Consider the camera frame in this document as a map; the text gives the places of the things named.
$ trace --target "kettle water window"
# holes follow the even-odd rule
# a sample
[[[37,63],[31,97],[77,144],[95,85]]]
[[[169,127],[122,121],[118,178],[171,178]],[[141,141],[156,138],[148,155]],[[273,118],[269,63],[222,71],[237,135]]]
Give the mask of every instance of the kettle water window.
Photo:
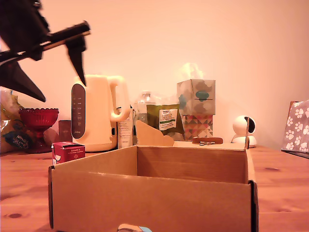
[[[85,133],[86,122],[86,92],[80,84],[73,85],[71,101],[71,132],[73,138],[79,139]]]

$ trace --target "kettle base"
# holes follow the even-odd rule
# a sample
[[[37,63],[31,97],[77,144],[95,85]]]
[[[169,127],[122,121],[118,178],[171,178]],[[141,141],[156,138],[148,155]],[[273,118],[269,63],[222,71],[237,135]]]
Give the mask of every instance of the kettle base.
[[[86,153],[107,152],[117,149],[114,144],[84,144]]]

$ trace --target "white security camera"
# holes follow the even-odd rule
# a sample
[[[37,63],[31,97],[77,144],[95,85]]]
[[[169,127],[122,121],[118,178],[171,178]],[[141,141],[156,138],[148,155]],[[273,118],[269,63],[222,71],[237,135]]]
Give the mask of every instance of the white security camera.
[[[255,132],[255,121],[253,118],[242,115],[235,119],[233,123],[233,130],[235,132],[235,135],[232,139],[232,143],[246,143],[246,130],[247,130],[247,120],[249,118],[249,131],[248,131],[248,137],[249,137],[249,147],[255,147],[256,146],[256,139],[252,135]]]

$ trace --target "grey paw print bag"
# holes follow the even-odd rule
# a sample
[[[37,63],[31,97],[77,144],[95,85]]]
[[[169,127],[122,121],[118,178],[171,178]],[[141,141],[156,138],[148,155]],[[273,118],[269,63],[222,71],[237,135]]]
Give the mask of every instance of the grey paw print bag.
[[[309,158],[309,100],[291,102],[281,151]]]

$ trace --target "paw print pattern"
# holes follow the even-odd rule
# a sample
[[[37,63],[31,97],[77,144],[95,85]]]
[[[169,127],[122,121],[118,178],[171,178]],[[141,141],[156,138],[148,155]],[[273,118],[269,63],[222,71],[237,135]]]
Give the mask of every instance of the paw print pattern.
[[[293,139],[294,138],[294,131],[291,131],[291,130],[287,131],[285,137],[289,140]]]
[[[303,101],[294,103],[294,107],[298,107],[301,103],[303,103]]]
[[[289,117],[286,124],[290,127],[293,124],[293,119],[291,117]]]
[[[307,143],[302,143],[299,147],[300,151],[309,151],[309,149],[307,148]]]
[[[297,122],[297,123],[295,124],[295,130],[296,130],[297,132],[300,132],[302,129],[303,129],[303,124],[300,123],[300,122]]]
[[[303,134],[309,134],[309,126],[305,126],[304,130],[303,130]]]
[[[297,109],[295,110],[295,116],[297,116],[297,118],[301,118],[303,116],[303,109]]]
[[[296,146],[300,144],[300,138],[301,138],[300,136],[296,137],[296,140],[294,142]]]
[[[293,150],[294,144],[293,143],[288,143],[285,148],[288,149],[288,150]]]

